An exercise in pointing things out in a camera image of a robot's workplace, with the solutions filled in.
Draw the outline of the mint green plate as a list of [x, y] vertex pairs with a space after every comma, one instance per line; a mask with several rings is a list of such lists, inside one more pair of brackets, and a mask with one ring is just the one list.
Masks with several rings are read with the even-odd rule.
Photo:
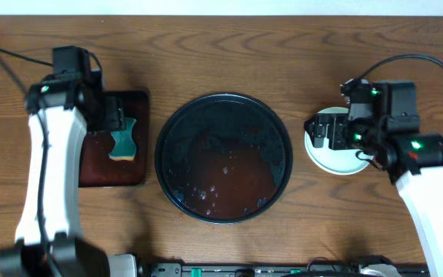
[[321, 169], [335, 175], [353, 175], [372, 160], [358, 149], [341, 149], [345, 141], [338, 135], [345, 126], [348, 108], [325, 108], [304, 123], [305, 150]]

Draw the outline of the green orange sponge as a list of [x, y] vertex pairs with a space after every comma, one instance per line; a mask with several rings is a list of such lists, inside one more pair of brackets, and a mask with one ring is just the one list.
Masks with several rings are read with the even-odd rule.
[[108, 156], [114, 161], [133, 161], [136, 155], [137, 147], [133, 140], [133, 128], [136, 123], [135, 118], [125, 118], [125, 128], [121, 131], [111, 132], [114, 139], [113, 149]]

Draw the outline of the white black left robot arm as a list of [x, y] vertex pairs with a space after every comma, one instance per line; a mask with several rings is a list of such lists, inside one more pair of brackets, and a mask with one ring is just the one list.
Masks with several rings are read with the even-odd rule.
[[88, 112], [105, 110], [102, 74], [52, 74], [29, 89], [31, 163], [15, 244], [0, 248], [2, 276], [137, 276], [132, 254], [107, 255], [83, 239], [80, 156]]

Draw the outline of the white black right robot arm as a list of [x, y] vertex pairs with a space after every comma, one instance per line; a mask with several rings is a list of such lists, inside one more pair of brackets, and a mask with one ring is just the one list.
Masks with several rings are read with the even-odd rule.
[[320, 111], [304, 123], [305, 149], [321, 169], [354, 175], [368, 166], [387, 172], [418, 233], [433, 276], [443, 276], [443, 138], [422, 135], [414, 113], [347, 108]]

